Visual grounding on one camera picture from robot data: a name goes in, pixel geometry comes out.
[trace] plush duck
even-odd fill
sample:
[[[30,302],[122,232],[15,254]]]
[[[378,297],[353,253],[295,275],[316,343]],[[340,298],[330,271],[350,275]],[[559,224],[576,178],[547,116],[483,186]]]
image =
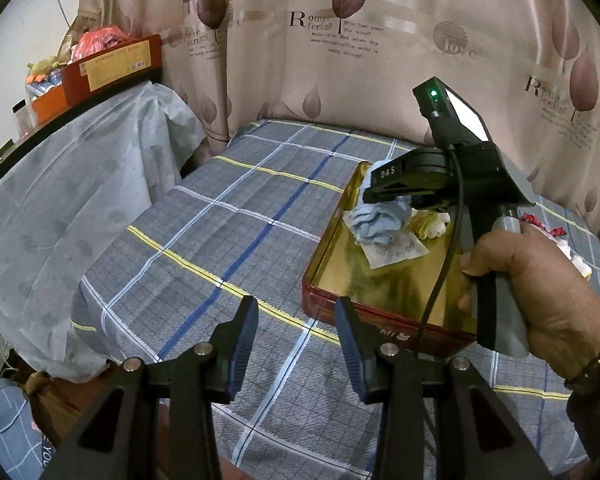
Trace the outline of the plush duck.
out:
[[[56,56],[47,57],[37,63],[29,63],[27,67],[29,67],[27,84],[33,83],[34,81],[40,83],[58,67],[58,58]]]

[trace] metal screw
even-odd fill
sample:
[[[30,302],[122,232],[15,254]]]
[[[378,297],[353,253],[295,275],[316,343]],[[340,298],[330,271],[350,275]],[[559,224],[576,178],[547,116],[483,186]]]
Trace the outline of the metal screw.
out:
[[[214,347],[211,343],[198,343],[193,347],[193,351],[196,355],[209,355],[214,351]]]
[[[469,359],[466,357],[454,357],[451,364],[456,370],[460,370],[461,372],[468,370],[470,366]]]
[[[139,357],[130,357],[125,362],[122,363],[122,367],[127,372],[135,372],[142,366],[142,361]]]
[[[384,343],[380,347],[380,351],[382,352],[382,354],[387,355],[389,357],[393,357],[394,355],[396,355],[399,352],[399,350],[400,349],[398,348],[398,345],[394,343]]]

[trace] yellow label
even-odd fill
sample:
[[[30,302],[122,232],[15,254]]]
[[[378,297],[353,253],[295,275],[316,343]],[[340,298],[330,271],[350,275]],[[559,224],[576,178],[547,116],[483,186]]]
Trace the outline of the yellow label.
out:
[[[93,92],[125,75],[150,66],[149,40],[144,40],[85,61],[80,65],[80,74],[87,75],[89,89]]]

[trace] display screen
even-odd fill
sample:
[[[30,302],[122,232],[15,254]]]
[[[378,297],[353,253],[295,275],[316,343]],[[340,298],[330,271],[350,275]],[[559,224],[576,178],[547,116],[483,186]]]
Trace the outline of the display screen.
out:
[[[478,139],[480,140],[489,140],[489,136],[482,126],[482,121],[480,120],[480,116],[471,110],[466,104],[462,102],[454,93],[446,89],[446,94],[449,97],[449,102],[451,102],[454,110],[456,111],[456,115],[458,115],[458,120],[462,123],[462,126],[470,130]]]

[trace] white plastic sheet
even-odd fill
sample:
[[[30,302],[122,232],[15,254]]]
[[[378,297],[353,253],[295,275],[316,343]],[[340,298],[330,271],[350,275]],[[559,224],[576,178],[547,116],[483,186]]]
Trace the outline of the white plastic sheet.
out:
[[[179,183],[203,137],[177,94],[148,82],[62,127],[0,180],[0,332],[33,368],[80,381],[105,365],[72,327],[78,282]]]

